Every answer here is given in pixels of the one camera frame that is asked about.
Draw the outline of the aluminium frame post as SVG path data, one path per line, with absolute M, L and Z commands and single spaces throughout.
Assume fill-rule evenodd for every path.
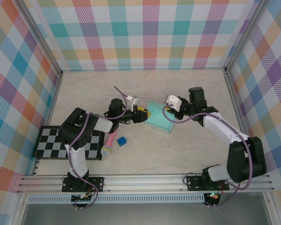
M 241 51 L 244 49 L 247 41 L 251 37 L 252 33 L 254 32 L 254 29 L 258 25 L 258 22 L 263 15 L 264 11 L 266 10 L 268 4 L 271 0 L 258 0 L 257 3 L 254 3 L 249 13 L 248 13 L 248 19 L 245 19 L 245 22 L 243 23 L 240 33 L 237 36 L 236 42 L 232 46 L 230 53 L 227 58 L 227 62 L 225 63 L 225 66 L 223 67 L 224 75 L 228 76 L 231 69 L 237 62 Z
M 37 23 L 33 19 L 28 7 L 26 6 L 24 0 L 12 0 L 15 4 L 17 9 L 19 10 L 20 14 L 23 16 L 23 19 L 27 23 L 32 35 L 34 36 L 37 43 L 40 45 L 40 48 L 44 52 L 44 55 L 47 57 L 50 65 L 52 66 L 53 70 L 58 74 L 59 77 L 62 77 L 63 71 L 61 70 L 60 66 L 58 65 L 51 49 L 49 48 L 41 30 L 39 29 Z

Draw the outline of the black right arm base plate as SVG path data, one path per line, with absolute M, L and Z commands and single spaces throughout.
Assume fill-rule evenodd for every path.
M 187 176 L 186 184 L 188 191 L 226 191 L 229 185 L 225 181 L 205 182 L 202 176 Z

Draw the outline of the pink toy microphone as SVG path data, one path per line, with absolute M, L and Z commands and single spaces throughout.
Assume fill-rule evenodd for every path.
M 116 136 L 116 132 L 110 134 L 105 145 L 101 148 L 101 155 L 103 157 L 107 157 L 110 155 L 115 136 Z

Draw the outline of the light teal paper box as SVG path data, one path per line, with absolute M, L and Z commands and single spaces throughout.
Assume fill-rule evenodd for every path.
M 170 133 L 173 122 L 167 120 L 163 115 L 163 107 L 165 105 L 149 101 L 147 110 L 151 113 L 145 124 L 164 133 Z

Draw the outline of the small circuit board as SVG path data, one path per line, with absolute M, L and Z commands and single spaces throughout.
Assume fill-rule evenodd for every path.
M 205 200 L 207 201 L 208 199 L 219 199 L 221 197 L 222 193 L 207 193 L 205 194 Z
M 71 201 L 72 202 L 91 202 L 92 201 L 92 194 L 84 193 L 84 194 L 77 194 L 77 195 L 72 195 L 71 196 Z

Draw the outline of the long aluminium rail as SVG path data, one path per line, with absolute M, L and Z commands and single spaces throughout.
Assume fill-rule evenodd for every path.
M 102 175 L 102 194 L 187 193 L 182 174 Z M 61 194 L 62 175 L 24 176 L 18 194 Z

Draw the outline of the aluminium side rail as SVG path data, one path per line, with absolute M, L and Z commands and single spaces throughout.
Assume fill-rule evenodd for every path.
M 236 92 L 232 88 L 230 76 L 224 75 L 230 98 L 236 113 L 240 131 L 232 132 L 226 169 L 234 182 L 257 177 L 266 172 L 262 141 L 258 137 L 248 137 L 245 133 L 244 119 L 237 103 Z
M 62 80 L 63 80 L 63 73 L 61 73 L 59 78 L 58 78 L 58 83 L 57 83 L 57 87 L 56 87 L 56 90 L 55 90 L 54 98 L 52 100 L 50 110 L 49 110 L 49 114 L 48 114 L 48 118 L 47 118 L 47 121 L 45 123 L 46 126 L 49 126 L 50 123 L 51 123 L 54 108 L 55 108 L 57 98 L 58 98 L 58 95 L 59 95 L 59 91 L 60 91 L 60 88 L 61 88 L 61 85 L 62 85 Z M 38 164 L 39 164 L 39 159 L 34 159 L 33 167 L 31 169 L 30 176 L 36 175 L 37 169 L 38 169 Z

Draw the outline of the black grey checkerboard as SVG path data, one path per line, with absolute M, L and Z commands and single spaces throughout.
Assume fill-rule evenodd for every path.
M 68 159 L 68 153 L 61 138 L 58 136 L 58 126 L 42 126 L 34 149 L 36 159 Z M 89 142 L 85 145 L 87 160 L 101 160 L 100 153 L 104 144 L 105 133 L 94 131 Z

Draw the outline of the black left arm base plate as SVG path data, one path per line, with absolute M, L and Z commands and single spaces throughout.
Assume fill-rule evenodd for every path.
M 104 177 L 88 177 L 85 178 L 88 182 L 84 182 L 76 177 L 63 177 L 62 178 L 62 192 L 95 192 L 95 188 L 89 183 L 92 183 L 98 192 L 103 191 L 104 187 Z

